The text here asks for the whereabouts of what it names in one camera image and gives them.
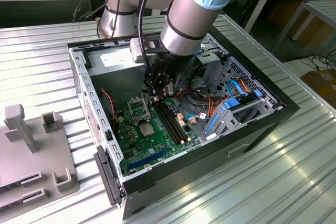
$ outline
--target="table leg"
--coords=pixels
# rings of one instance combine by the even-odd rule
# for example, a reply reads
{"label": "table leg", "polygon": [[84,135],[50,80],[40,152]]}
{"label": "table leg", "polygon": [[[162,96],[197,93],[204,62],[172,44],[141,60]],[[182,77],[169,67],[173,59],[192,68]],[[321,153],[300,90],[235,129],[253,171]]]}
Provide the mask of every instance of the table leg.
{"label": "table leg", "polygon": [[267,0],[259,0],[256,8],[254,9],[250,19],[248,20],[244,30],[248,33],[251,31],[254,23],[256,22],[261,10],[263,9],[264,5],[266,4]]}
{"label": "table leg", "polygon": [[326,45],[326,47],[322,50],[321,55],[327,56],[327,52],[336,44],[336,36]]}
{"label": "table leg", "polygon": [[274,52],[278,49],[278,47],[280,46],[281,42],[284,40],[284,38],[286,37],[287,33],[289,33],[289,31],[291,30],[291,28],[293,27],[293,25],[295,24],[295,22],[298,20],[298,18],[301,16],[303,10],[304,10],[304,4],[305,2],[302,2],[299,6],[299,8],[296,10],[296,12],[294,13],[294,15],[291,17],[291,19],[288,21],[287,25],[285,26],[285,28],[282,30],[281,34],[279,35],[274,47],[271,50],[271,53],[274,54]]}
{"label": "table leg", "polygon": [[300,37],[300,35],[302,34],[303,30],[305,30],[305,28],[309,25],[309,23],[311,22],[311,20],[313,18],[314,18],[314,14],[309,14],[309,16],[306,18],[306,20],[302,23],[302,25],[300,26],[300,28],[297,30],[297,32],[292,37],[292,40],[297,40]]}

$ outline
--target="black plastic latch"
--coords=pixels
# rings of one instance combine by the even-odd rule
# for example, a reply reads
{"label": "black plastic latch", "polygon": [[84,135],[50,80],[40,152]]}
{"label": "black plastic latch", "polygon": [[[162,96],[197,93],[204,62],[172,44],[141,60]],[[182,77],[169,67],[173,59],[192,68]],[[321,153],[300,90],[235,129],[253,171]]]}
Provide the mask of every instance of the black plastic latch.
{"label": "black plastic latch", "polygon": [[102,146],[97,147],[97,153],[94,155],[94,160],[96,160],[100,176],[103,180],[103,184],[109,198],[111,205],[116,205],[121,203],[122,199],[120,196],[119,186],[116,178],[113,176],[112,168],[106,157],[105,151]]}

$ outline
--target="blue pcie slot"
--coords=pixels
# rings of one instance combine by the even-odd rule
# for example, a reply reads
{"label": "blue pcie slot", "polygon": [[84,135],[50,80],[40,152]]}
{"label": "blue pcie slot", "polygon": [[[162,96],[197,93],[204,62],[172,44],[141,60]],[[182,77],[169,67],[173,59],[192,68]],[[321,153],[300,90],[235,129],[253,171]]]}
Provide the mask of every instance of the blue pcie slot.
{"label": "blue pcie slot", "polygon": [[212,120],[211,124],[208,126],[208,128],[205,131],[205,134],[208,134],[209,131],[211,130],[211,128],[214,126],[215,122],[217,121],[217,119],[219,118],[218,115],[215,116],[215,118]]}
{"label": "blue pcie slot", "polygon": [[136,161],[135,163],[128,165],[128,166],[127,166],[127,169],[128,169],[128,170],[130,170],[130,169],[134,169],[134,168],[136,168],[136,167],[138,167],[138,166],[140,166],[140,165],[146,164],[146,163],[148,163],[148,162],[150,162],[150,161],[153,161],[153,160],[155,160],[155,159],[157,159],[157,158],[159,158],[159,157],[162,157],[163,154],[164,154],[164,152],[165,152],[166,150],[168,150],[168,148],[163,149],[162,151],[160,151],[160,152],[158,152],[158,153],[155,153],[155,154],[153,154],[153,155],[151,155],[151,156],[145,157],[145,158],[142,159],[142,160]]}

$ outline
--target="metal slat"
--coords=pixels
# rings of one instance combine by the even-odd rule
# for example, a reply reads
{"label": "metal slat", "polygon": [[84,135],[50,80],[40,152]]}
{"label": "metal slat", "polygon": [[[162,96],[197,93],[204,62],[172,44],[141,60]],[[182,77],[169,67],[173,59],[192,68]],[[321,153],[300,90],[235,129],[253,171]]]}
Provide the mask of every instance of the metal slat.
{"label": "metal slat", "polygon": [[[146,17],[144,32],[159,31],[163,22],[162,16]],[[290,95],[300,110],[257,148],[148,206],[123,223],[170,223],[177,220],[188,223],[265,223],[272,219],[276,223],[290,219],[334,223],[334,205],[325,203],[326,195],[333,200],[336,198],[334,186],[327,187],[332,182],[329,178],[336,176],[333,173],[336,168],[333,110],[325,104],[322,106],[324,102],[317,95],[314,97],[318,99],[313,98],[309,88],[297,84],[295,77],[288,75],[268,51],[228,17],[219,16],[215,26]],[[8,223],[46,223],[56,219],[71,223],[111,220],[121,223],[118,209],[111,207],[107,200],[93,160],[95,147],[91,134],[83,119],[72,78],[67,79],[70,62],[53,63],[60,59],[59,55],[65,57],[67,54],[66,43],[96,39],[95,30],[95,22],[0,30],[0,62],[3,63],[0,66],[11,68],[0,72],[3,89],[0,91],[0,108],[22,102],[27,118],[37,117],[53,108],[61,113],[80,181],[77,193]],[[34,59],[43,62],[42,65],[30,65]],[[6,63],[9,60],[20,63],[20,68]],[[9,89],[11,83],[15,83],[13,89]],[[57,83],[55,89],[46,87],[52,83]],[[328,188],[322,196],[316,192],[319,187]],[[310,212],[314,213],[314,218],[310,218]]]}

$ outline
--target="green circuit board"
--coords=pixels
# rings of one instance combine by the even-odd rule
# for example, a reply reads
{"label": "green circuit board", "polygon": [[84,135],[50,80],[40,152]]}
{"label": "green circuit board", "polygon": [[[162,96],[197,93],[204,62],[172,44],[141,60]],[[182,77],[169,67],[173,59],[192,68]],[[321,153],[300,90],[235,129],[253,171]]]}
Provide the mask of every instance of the green circuit board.
{"label": "green circuit board", "polygon": [[[175,120],[177,120],[176,114],[180,113],[180,111],[173,100],[165,99],[164,103],[172,110],[172,115],[175,116]],[[147,168],[150,165],[154,165],[199,144],[196,134],[188,124],[186,127],[180,127],[184,134],[186,134],[188,141],[185,141],[184,144],[175,144],[172,136],[166,130],[166,127],[154,109],[152,102],[148,102],[147,106],[151,114],[151,119],[140,122],[139,125],[134,125],[131,112],[127,106],[116,111],[117,115],[122,116],[122,122],[119,122],[117,139],[124,154],[124,159],[121,162],[124,175],[130,175]],[[130,168],[134,163],[155,154],[160,157],[137,166],[136,168]]]}

